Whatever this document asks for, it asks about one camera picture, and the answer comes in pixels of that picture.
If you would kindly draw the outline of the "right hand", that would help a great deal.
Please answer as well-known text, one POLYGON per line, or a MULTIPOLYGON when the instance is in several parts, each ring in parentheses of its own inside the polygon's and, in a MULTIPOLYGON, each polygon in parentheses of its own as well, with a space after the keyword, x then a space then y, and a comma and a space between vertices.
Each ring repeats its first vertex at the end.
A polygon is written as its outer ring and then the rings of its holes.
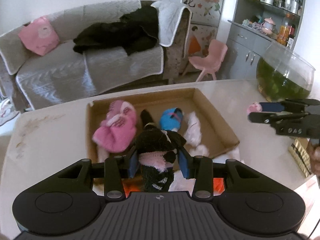
POLYGON ((310 165, 313 174, 320 176, 320 146, 313 144, 311 140, 308 142, 307 153, 310 157, 310 165))

